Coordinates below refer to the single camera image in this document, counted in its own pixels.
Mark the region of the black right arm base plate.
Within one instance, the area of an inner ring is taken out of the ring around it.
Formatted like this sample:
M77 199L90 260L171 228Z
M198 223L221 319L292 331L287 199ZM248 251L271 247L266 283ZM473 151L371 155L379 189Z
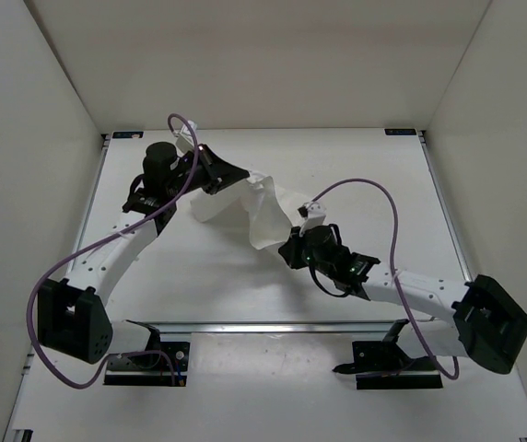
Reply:
M353 361L335 366L338 375L354 376L358 390L442 389L441 375L427 356L410 357L398 338L409 320L397 320L379 341L353 341Z

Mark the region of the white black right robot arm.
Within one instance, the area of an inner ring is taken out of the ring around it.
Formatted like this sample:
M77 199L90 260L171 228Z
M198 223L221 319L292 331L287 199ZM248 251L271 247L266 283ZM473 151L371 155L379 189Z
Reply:
M308 270L313 281L331 280L332 297L391 303L432 318L397 320L378 344L379 371L407 369L440 355L469 358L507 375L527 338L527 313L490 276L462 283L392 271L343 245L335 225L306 232L295 227L278 253L289 268Z

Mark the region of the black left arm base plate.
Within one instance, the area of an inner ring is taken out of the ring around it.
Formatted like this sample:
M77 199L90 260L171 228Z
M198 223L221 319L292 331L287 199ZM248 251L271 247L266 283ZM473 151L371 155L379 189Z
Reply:
M103 384L185 387L191 343L167 337L152 324L123 320L112 325Z

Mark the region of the white pleated skirt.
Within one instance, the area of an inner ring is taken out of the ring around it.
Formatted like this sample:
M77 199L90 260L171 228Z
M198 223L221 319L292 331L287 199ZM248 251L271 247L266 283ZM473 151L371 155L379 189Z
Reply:
M251 171L247 179L214 195L200 192L191 200L191 213L201 223L238 203L249 219L249 241L256 250L277 250L287 242L292 227L298 226L298 209L311 196L275 184L271 175Z

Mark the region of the blue label sticker right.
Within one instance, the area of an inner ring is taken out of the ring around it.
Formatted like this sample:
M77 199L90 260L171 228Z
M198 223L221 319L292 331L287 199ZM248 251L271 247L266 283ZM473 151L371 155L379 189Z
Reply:
M416 130L412 128L385 128L387 136L416 136Z

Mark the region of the blue label sticker left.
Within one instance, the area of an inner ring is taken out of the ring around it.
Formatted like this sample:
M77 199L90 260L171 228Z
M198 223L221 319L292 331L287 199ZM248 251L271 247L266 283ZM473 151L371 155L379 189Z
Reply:
M116 131L111 135L112 139L140 139L144 136L143 131Z

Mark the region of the blue label sticker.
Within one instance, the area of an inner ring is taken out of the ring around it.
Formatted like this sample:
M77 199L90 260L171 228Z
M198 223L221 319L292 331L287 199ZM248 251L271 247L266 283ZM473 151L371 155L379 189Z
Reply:
M143 131L116 131L111 135L112 139L140 139L144 136Z
M385 128L387 136L416 136L416 130L412 128Z

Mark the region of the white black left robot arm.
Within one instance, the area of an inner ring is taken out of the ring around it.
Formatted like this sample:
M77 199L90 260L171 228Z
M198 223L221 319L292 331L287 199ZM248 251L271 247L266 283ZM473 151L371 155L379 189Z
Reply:
M156 364L161 355L156 329L139 321L111 322L106 312L111 292L173 218L178 198L195 190L215 195L249 175L207 145L184 155L168 142L150 145L143 171L133 179L121 216L111 228L114 239L84 253L61 280L47 278L41 284L33 322L39 348L89 364L107 354L126 353L139 366Z

